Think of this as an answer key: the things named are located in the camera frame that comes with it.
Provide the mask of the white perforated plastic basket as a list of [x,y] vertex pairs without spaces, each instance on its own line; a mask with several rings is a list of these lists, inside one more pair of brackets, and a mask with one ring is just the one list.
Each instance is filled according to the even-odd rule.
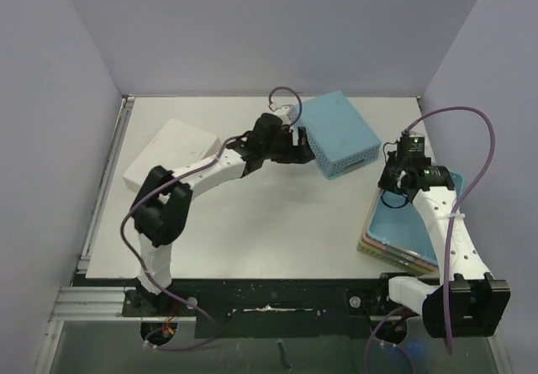
[[205,130],[169,119],[125,170],[122,178],[131,192],[138,192],[155,166],[170,170],[187,166],[216,153],[220,138]]

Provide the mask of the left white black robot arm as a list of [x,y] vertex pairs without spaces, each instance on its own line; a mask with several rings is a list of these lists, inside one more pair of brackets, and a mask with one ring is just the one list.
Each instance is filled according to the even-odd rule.
[[172,243],[186,227],[193,200],[250,175],[265,161],[302,165],[313,159],[304,127],[291,125],[285,115],[263,113],[253,129],[228,138],[215,155],[176,170],[152,168],[129,211],[140,241],[141,306],[154,316],[171,306],[166,289],[171,285]]

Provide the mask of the green plastic basket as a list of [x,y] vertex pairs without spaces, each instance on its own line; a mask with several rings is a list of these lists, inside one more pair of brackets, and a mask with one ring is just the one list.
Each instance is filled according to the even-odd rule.
[[422,261],[412,255],[405,255],[404,252],[394,250],[390,246],[374,245],[369,240],[360,240],[356,249],[365,255],[416,276],[438,272],[437,266],[429,262]]

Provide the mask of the blue perforated plastic basket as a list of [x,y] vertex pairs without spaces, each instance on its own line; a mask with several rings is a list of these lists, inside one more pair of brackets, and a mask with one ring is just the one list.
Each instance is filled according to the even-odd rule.
[[381,140],[343,92],[304,102],[298,125],[306,129],[317,166],[329,180],[378,158]]

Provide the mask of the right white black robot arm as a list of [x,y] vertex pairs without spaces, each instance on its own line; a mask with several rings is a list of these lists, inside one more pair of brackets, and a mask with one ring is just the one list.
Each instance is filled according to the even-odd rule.
[[449,170],[426,156],[425,138],[400,136],[378,186],[404,197],[418,212],[435,252],[440,284],[391,278],[374,293],[377,309],[385,314],[402,306],[412,310],[436,339],[492,336],[508,305],[509,285],[494,278],[478,254],[458,206],[462,195]]

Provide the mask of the aluminium rail frame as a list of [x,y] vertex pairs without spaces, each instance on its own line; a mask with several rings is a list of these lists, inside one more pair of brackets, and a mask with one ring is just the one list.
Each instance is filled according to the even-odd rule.
[[[98,197],[92,212],[91,223],[73,275],[75,279],[78,277],[84,279],[86,277],[87,268],[91,260],[92,245],[97,237],[104,205],[113,181],[114,171],[134,102],[135,100],[132,97],[125,96],[122,98],[112,144],[108,151],[98,189]],[[72,282],[68,287],[62,287],[58,291],[50,321],[114,320],[121,316],[120,310],[120,290],[117,287],[77,286]]]

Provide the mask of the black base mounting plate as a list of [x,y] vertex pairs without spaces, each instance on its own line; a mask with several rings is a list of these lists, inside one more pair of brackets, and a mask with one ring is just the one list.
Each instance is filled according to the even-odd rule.
[[127,290],[122,315],[194,319],[198,338],[365,339],[397,307],[389,279],[175,279],[169,295],[151,296],[140,285]]

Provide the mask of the pink plastic basket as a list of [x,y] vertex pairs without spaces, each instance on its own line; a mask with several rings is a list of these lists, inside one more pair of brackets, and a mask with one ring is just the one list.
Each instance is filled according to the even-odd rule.
[[436,259],[429,261],[413,250],[407,250],[398,245],[386,245],[371,238],[367,232],[361,235],[356,249],[409,273],[423,275],[438,271]]

